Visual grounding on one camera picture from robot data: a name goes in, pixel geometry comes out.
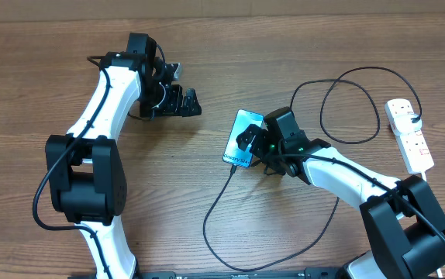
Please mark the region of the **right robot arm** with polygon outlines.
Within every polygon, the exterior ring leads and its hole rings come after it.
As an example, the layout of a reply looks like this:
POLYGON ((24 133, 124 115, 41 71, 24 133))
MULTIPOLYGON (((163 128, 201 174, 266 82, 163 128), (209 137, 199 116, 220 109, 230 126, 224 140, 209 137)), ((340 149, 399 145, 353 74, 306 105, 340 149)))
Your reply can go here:
POLYGON ((338 278, 431 278, 445 265, 445 214, 421 177, 378 174, 308 139, 289 107, 237 112, 223 159, 251 167, 254 157, 265 174, 297 177, 360 211, 370 249, 340 267, 338 278))

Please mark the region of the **blue Samsung Galaxy smartphone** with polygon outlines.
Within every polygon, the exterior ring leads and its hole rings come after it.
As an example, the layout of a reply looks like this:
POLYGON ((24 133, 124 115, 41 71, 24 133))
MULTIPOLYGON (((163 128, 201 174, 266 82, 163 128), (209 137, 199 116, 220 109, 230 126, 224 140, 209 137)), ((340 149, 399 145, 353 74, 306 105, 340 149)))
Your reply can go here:
POLYGON ((228 164, 248 168, 253 158, 250 152, 255 135, 253 128, 257 127, 259 131, 263 121, 264 117, 261 114, 240 109, 236 114, 222 160, 228 164))

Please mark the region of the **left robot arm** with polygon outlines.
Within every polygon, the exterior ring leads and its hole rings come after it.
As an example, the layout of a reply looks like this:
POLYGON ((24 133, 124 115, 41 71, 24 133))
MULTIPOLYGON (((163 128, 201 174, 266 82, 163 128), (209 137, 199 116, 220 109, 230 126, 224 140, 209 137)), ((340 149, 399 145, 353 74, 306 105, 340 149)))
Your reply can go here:
POLYGON ((97 87, 67 133, 46 142, 47 173, 33 199, 33 218, 49 231, 80 231, 96 265, 95 278, 140 278, 122 225, 127 182, 119 134, 134 104, 143 121, 197 116, 202 107, 194 89, 177 83, 181 65, 166 63, 146 33, 130 33, 123 52, 88 61, 99 69, 97 87))

